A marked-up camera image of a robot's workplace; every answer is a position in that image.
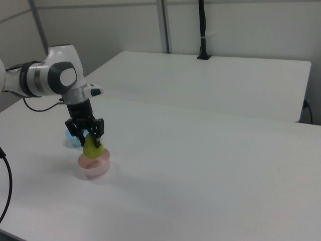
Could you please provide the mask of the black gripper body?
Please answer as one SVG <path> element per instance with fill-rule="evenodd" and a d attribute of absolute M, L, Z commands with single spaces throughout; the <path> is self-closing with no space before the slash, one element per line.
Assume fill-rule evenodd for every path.
<path fill-rule="evenodd" d="M 70 118 L 65 121 L 66 125 L 93 125 L 97 122 L 89 99 L 78 104 L 68 104 L 67 109 Z"/>

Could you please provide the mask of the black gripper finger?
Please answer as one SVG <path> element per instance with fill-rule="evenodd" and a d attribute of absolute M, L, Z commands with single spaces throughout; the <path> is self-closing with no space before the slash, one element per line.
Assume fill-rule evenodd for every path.
<path fill-rule="evenodd" d="M 102 118 L 91 119 L 89 121 L 87 130 L 91 134 L 91 136 L 94 138 L 95 147 L 99 148 L 101 146 L 100 139 L 104 134 L 104 120 Z"/>
<path fill-rule="evenodd" d="M 73 123 L 71 119 L 65 121 L 67 130 L 65 132 L 67 140 L 73 147 L 83 147 L 87 130 L 81 130 Z"/>

